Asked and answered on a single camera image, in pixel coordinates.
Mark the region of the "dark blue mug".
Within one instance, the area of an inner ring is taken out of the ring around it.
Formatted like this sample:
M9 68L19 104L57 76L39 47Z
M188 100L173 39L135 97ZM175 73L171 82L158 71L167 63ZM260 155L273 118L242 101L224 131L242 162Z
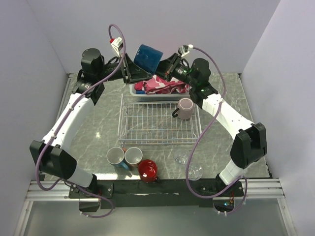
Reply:
M155 74L163 52L141 44L136 52L133 62L150 74Z

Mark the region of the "mauve purple mug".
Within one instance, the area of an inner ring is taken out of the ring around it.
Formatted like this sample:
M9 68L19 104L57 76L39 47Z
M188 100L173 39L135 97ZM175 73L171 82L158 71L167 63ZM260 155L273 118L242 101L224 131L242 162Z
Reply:
M189 119L194 111L194 103L189 98L182 98L179 100L176 109L172 113L173 118L182 120Z

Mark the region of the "salmon pink mug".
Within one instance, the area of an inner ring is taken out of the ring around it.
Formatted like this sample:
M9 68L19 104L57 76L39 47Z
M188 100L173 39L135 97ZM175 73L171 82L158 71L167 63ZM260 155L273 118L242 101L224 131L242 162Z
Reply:
M138 147L130 147L125 151L125 161L131 168L138 168L143 159L143 152Z

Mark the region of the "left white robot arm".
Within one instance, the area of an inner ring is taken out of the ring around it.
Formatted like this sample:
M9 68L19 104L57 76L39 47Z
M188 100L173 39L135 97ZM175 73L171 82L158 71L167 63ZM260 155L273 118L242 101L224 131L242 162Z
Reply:
M150 79L159 61L160 57L155 58L144 46L140 46L134 60L130 60L125 50L119 50L108 62L96 48L86 49L82 53L82 68L67 107L49 133L41 141L34 140L30 145L35 179L42 190L49 191L50 188L41 184L41 172L78 186L88 198L99 193L96 175L80 168L68 152L73 138L102 95L104 82L123 79L125 84L134 84Z

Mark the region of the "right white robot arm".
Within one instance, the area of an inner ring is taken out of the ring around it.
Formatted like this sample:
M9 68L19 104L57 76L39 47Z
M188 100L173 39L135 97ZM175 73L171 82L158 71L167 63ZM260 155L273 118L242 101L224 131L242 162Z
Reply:
M159 62L156 75L166 81L175 78L189 85L191 100L211 114L233 139L231 160L217 175L216 183L216 192L226 196L233 190L232 182L267 154L266 128L262 123L254 123L243 117L210 84L211 70L207 60L197 58L191 66L182 62L180 55L174 53Z

